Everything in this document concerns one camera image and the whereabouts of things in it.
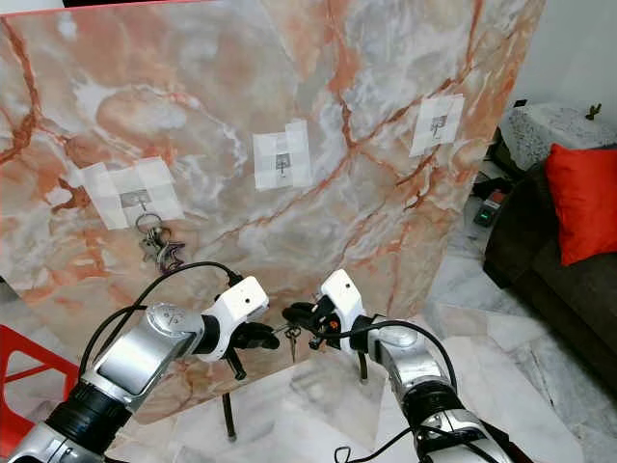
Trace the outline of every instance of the sofa armrest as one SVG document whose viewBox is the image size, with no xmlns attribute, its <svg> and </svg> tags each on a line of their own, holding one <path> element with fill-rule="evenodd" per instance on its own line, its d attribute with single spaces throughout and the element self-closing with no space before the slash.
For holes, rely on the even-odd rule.
<svg viewBox="0 0 617 463">
<path fill-rule="evenodd" d="M 500 286 L 515 282 L 558 231 L 544 164 L 527 171 L 499 213 L 485 252 L 485 269 Z"/>
</svg>

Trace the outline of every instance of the black cable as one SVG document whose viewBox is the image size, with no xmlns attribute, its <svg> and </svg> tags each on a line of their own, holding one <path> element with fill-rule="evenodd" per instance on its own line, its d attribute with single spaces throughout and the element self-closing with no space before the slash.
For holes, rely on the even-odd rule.
<svg viewBox="0 0 617 463">
<path fill-rule="evenodd" d="M 379 323 L 374 323 L 372 325 L 363 326 L 362 328 L 357 328 L 355 330 L 345 331 L 343 333 L 319 333 L 313 330 L 309 331 L 311 331 L 316 337 L 322 338 L 324 340 L 342 340 L 343 338 L 350 338 L 355 335 L 367 333 L 371 330 L 378 330 L 387 326 L 404 326 L 406 328 L 410 328 L 414 331 L 419 332 L 421 335 L 428 338 L 429 341 L 434 343 L 442 354 L 443 361 L 445 362 L 445 367 L 447 368 L 447 374 L 450 377 L 450 384 L 452 385 L 452 389 L 455 393 L 458 394 L 458 382 L 456 380 L 456 373 L 454 372 L 454 366 L 452 365 L 452 361 L 450 360 L 450 356 L 447 354 L 445 347 L 443 347 L 440 340 L 433 336 L 432 333 L 425 330 L 421 326 L 415 325 L 414 323 L 410 323 L 409 321 L 404 320 L 388 320 L 380 321 Z"/>
<path fill-rule="evenodd" d="M 373 458 L 376 458 L 377 456 L 381 455 L 384 451 L 392 447 L 394 444 L 396 444 L 396 442 L 398 442 L 401 438 L 405 437 L 405 435 L 409 434 L 410 432 L 412 432 L 412 429 L 410 427 L 408 427 L 407 429 L 403 429 L 401 432 L 396 434 L 394 437 L 392 437 L 389 441 L 387 441 L 385 444 L 383 444 L 381 447 L 379 447 L 377 450 L 375 450 L 370 455 L 364 456 L 362 458 L 356 458 L 355 460 L 349 459 L 349 456 L 351 455 L 351 449 L 349 447 L 339 447 L 335 450 L 335 463 L 364 463 L 365 461 L 372 460 Z M 339 461 L 337 453 L 340 450 L 344 450 L 344 449 L 348 450 L 347 457 L 344 461 Z"/>
<path fill-rule="evenodd" d="M 239 283 L 240 281 L 242 281 L 243 279 L 242 275 L 233 272 L 226 265 L 223 265 L 219 262 L 212 261 L 212 260 L 201 260 L 199 262 L 193 262 L 193 263 L 187 263 L 185 265 L 180 265 L 178 268 L 170 271 L 169 273 L 166 273 L 165 275 L 161 275 L 156 280 L 154 280 L 152 283 L 150 283 L 146 289 L 144 289 L 144 291 L 135 300 L 132 306 L 125 307 L 123 309 L 120 309 L 116 313 L 113 313 L 108 318 L 106 318 L 105 321 L 103 321 L 103 323 L 101 323 L 101 325 L 96 329 L 93 336 L 90 338 L 88 345 L 86 346 L 86 349 L 84 350 L 84 355 L 79 365 L 79 375 L 81 376 L 86 371 L 86 367 L 88 366 L 88 359 L 90 357 L 90 354 L 92 353 L 94 344 L 100 337 L 102 331 L 109 325 L 109 323 L 111 323 L 114 319 L 118 318 L 121 314 L 124 315 L 122 320 L 116 325 L 114 330 L 109 334 L 107 339 L 98 349 L 96 358 L 100 357 L 100 354 L 103 353 L 107 349 L 107 347 L 110 346 L 110 344 L 114 341 L 118 333 L 121 331 L 122 327 L 126 324 L 128 319 L 131 317 L 131 315 L 136 310 L 142 310 L 140 309 L 140 307 L 144 307 L 144 306 L 141 306 L 141 303 L 161 282 L 167 280 L 168 278 L 170 278 L 172 275 L 175 275 L 176 273 L 182 272 L 184 270 L 188 270 L 189 268 L 195 268 L 195 267 L 216 267 L 216 268 L 220 268 L 221 270 L 224 270 L 228 274 L 229 286 L 233 286 Z"/>
<path fill-rule="evenodd" d="M 127 463 L 126 461 L 117 460 L 116 458 L 112 458 L 111 456 L 107 455 L 103 455 L 103 458 L 105 459 L 105 463 Z"/>
<path fill-rule="evenodd" d="M 481 449 L 479 446 L 471 442 L 468 442 L 465 439 L 460 438 L 459 436 L 457 436 L 456 434 L 452 432 L 444 431 L 442 429 L 437 429 L 436 427 L 431 427 L 431 426 L 420 426 L 419 430 L 424 431 L 424 432 L 434 432 L 444 437 L 449 437 L 450 439 L 452 439 L 452 442 L 456 444 L 465 445 L 469 450 L 471 450 L 473 453 L 478 455 L 480 458 L 484 459 L 485 461 L 488 461 L 488 463 L 499 463 L 497 460 L 495 460 L 491 455 L 489 455 L 486 451 Z"/>
</svg>

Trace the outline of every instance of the orange marble pattern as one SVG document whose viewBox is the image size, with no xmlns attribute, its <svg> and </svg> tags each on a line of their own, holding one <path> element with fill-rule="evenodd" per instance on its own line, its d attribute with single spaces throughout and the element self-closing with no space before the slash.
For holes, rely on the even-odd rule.
<svg viewBox="0 0 617 463">
<path fill-rule="evenodd" d="M 78 171 L 160 156 L 187 260 L 255 275 L 266 322 L 339 267 L 369 311 L 416 313 L 543 7 L 242 0 L 2 17 L 0 274 L 78 354 L 156 276 L 137 231 L 104 227 Z M 455 94 L 455 142 L 410 158 L 421 101 Z M 256 191 L 252 134 L 294 118 L 308 123 L 313 185 Z M 200 311 L 224 286 L 199 269 L 150 300 Z M 241 356 L 253 379 L 290 363 L 286 348 Z M 138 419 L 235 387 L 222 363 L 178 362 Z"/>
</svg>

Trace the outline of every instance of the white tape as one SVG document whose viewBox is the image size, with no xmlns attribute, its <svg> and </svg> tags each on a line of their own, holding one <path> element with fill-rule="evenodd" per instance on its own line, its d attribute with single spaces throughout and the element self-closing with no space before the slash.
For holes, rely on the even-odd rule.
<svg viewBox="0 0 617 463">
<path fill-rule="evenodd" d="M 184 218 L 174 178 L 160 157 L 140 159 L 126 169 L 108 172 L 102 162 L 81 170 L 84 187 L 109 230 L 133 227 L 145 211 L 162 220 Z"/>
<path fill-rule="evenodd" d="M 422 155 L 427 148 L 454 142 L 464 104 L 463 95 L 423 99 L 410 157 Z"/>
<path fill-rule="evenodd" d="M 253 135 L 255 188 L 312 185 L 307 122 L 285 125 L 285 132 Z"/>
</svg>

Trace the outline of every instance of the dark sofa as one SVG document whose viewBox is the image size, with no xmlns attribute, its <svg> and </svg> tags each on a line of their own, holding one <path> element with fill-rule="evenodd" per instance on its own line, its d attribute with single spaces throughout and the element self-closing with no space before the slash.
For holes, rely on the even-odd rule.
<svg viewBox="0 0 617 463">
<path fill-rule="evenodd" d="M 617 254 L 563 266 L 557 230 L 544 164 L 539 164 L 506 199 L 484 271 L 543 315 L 617 392 Z"/>
</svg>

